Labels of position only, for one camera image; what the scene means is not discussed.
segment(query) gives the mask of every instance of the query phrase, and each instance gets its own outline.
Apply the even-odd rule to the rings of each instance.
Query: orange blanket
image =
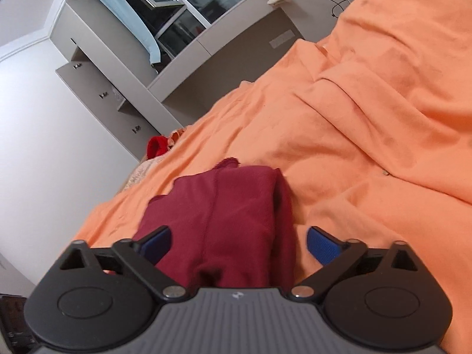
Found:
[[[373,247],[406,240],[452,301],[443,347],[472,353],[472,0],[356,0],[323,46],[298,41],[217,102],[76,237],[131,237],[151,197],[225,157],[283,171],[298,279],[319,268],[309,225]]]

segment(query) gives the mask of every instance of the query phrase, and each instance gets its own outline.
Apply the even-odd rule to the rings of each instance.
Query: white wall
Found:
[[[0,254],[0,293],[29,297],[35,285]]]
[[[0,47],[41,29],[53,0],[1,0]]]
[[[37,283],[137,164],[56,75],[43,41],[0,63],[0,252]]]

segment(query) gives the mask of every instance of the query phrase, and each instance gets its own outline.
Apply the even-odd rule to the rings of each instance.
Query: ceiling molding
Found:
[[[48,39],[51,36],[54,25],[56,24],[64,4],[65,0],[53,0],[42,29],[24,35],[19,39],[10,41],[8,44],[0,47],[0,62],[34,44],[37,44],[38,42]]]
[[[8,44],[0,47],[0,62],[34,44],[37,44],[38,42],[47,40],[48,38],[48,31],[42,28],[36,32],[26,34],[19,39],[10,41]]]
[[[48,37],[51,36],[54,25],[56,24],[56,21],[64,4],[65,0],[54,0],[53,4],[51,5],[51,8],[49,9],[48,16],[46,17],[46,21],[44,22],[44,29],[46,29]]]

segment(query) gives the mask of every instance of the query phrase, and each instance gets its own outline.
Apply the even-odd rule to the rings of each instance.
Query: black clamp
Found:
[[[171,244],[168,227],[111,248],[74,241],[25,305],[31,331],[62,352],[99,352],[132,341],[164,305],[194,296],[154,266]],[[340,337],[365,348],[411,352],[441,342],[451,304],[405,242],[369,249],[313,227],[307,246],[324,267],[284,297],[312,304]]]

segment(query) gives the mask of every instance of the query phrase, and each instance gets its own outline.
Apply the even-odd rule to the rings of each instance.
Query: white desk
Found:
[[[163,134],[181,125],[162,105],[169,95],[212,55],[273,11],[267,0],[242,0],[200,34],[153,79],[155,72],[149,70],[146,53],[138,49],[140,44],[124,26],[120,27],[114,16],[104,17],[112,14],[95,6],[97,4],[100,4],[97,0],[69,0],[51,39],[69,60],[80,47]],[[329,0],[292,0],[280,7],[306,40],[318,41],[327,36],[336,24],[336,18],[331,15],[333,5]],[[100,26],[105,21],[109,24]],[[113,33],[107,34],[107,28],[111,26]],[[122,49],[123,45],[116,45],[118,39],[126,39],[128,51]],[[136,51],[130,54],[130,48]]]

